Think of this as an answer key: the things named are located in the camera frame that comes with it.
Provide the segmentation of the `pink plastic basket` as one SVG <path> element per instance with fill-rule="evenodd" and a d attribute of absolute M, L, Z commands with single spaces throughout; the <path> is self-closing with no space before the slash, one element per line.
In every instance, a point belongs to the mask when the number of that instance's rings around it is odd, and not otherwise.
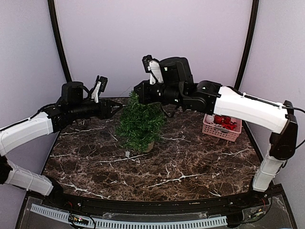
<path fill-rule="evenodd" d="M 235 142 L 242 131 L 242 120 L 227 116 L 205 115 L 202 133 Z"/>

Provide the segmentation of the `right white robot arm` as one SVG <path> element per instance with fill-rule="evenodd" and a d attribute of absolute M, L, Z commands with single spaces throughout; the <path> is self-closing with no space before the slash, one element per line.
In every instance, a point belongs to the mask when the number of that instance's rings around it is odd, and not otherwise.
<path fill-rule="evenodd" d="M 194 83 L 185 57 L 159 61 L 146 55 L 142 63 L 150 79 L 134 87 L 139 103 L 172 104 L 183 110 L 229 116 L 271 131 L 267 154 L 253 178 L 252 189 L 243 197 L 246 206 L 255 206 L 280 167 L 295 154 L 298 123 L 292 103 L 270 102 L 207 80 Z"/>

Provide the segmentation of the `small green christmas tree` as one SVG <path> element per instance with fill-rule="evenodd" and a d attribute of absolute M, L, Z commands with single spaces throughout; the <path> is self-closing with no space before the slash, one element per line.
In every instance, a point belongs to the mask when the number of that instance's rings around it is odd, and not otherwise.
<path fill-rule="evenodd" d="M 122 147 L 149 152 L 154 142 L 160 139 L 161 128 L 166 122 L 158 103 L 141 104 L 135 91 L 129 94 L 129 100 L 120 116 L 116 134 L 122 139 Z"/>

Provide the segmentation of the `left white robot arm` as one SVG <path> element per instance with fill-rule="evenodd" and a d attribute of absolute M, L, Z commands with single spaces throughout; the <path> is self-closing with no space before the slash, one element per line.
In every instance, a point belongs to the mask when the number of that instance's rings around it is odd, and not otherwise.
<path fill-rule="evenodd" d="M 27 191 L 48 196 L 57 208 L 67 204 L 67 197 L 50 178 L 24 169 L 6 155 L 13 149 L 41 136 L 57 133 L 74 121 L 97 117 L 101 120 L 113 117 L 123 105 L 109 99 L 101 99 L 107 78 L 98 77 L 93 88 L 88 89 L 82 82 L 68 82 L 61 87 L 58 101 L 40 108 L 33 116 L 11 124 L 0 130 L 0 182 Z"/>

